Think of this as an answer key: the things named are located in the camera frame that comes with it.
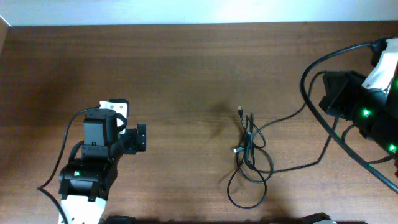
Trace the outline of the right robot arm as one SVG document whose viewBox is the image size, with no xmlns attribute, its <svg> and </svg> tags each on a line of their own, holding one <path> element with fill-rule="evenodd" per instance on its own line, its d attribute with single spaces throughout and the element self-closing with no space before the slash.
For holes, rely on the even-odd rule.
<svg viewBox="0 0 398 224">
<path fill-rule="evenodd" d="M 360 134 L 397 159 L 397 115 L 387 110 L 387 93 L 362 86 L 365 76 L 355 71 L 326 71 L 326 95 L 319 107 L 328 115 L 352 121 Z"/>
</svg>

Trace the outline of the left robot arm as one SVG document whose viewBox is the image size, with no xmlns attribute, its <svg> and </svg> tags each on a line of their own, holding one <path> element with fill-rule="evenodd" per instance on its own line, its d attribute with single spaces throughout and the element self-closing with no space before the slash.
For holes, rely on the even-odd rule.
<svg viewBox="0 0 398 224">
<path fill-rule="evenodd" d="M 147 126 L 128 129 L 111 109 L 93 108 L 83 121 L 83 140 L 71 150 L 59 175 L 59 223 L 99 223 L 125 154 L 146 150 Z"/>
</svg>

